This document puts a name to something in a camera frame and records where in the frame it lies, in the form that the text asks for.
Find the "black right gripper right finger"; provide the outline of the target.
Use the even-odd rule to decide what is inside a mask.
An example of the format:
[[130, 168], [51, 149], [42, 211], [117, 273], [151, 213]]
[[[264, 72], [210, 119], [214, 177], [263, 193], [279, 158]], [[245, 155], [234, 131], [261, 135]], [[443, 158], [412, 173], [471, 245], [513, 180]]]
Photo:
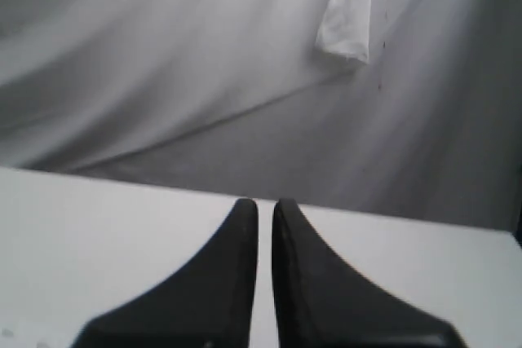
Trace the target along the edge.
[[449, 322], [366, 279], [291, 199], [272, 216], [272, 289], [281, 347], [463, 347]]

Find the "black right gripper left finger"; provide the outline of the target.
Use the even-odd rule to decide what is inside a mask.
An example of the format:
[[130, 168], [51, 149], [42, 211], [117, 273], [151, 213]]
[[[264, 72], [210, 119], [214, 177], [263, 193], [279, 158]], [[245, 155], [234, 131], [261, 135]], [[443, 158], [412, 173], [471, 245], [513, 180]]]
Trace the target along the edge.
[[92, 319], [76, 347], [247, 347], [259, 248], [256, 203], [241, 198], [178, 271]]

